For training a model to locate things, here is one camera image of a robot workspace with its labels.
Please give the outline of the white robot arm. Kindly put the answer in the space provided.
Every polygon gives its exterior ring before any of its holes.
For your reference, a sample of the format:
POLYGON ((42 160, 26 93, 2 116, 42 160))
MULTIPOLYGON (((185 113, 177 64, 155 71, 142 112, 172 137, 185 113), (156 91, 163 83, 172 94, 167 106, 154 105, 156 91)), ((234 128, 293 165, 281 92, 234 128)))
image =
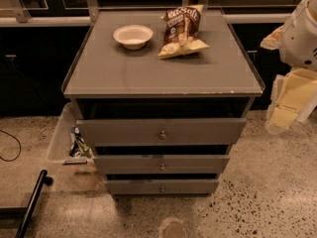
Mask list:
POLYGON ((285 23, 266 36, 261 47, 279 50, 291 66, 272 85, 265 128, 272 135, 286 131, 295 120, 304 122, 316 107, 317 0, 302 0, 285 23))

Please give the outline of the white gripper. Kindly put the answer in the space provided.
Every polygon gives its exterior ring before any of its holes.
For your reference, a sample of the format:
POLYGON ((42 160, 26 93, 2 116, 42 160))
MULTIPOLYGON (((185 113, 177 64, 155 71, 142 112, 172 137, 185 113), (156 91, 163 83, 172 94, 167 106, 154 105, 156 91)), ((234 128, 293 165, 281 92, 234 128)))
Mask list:
POLYGON ((303 123, 317 106, 317 0, 302 0, 290 17, 261 41, 261 47, 278 50, 293 68, 277 75, 271 90, 265 128, 271 134, 303 123))

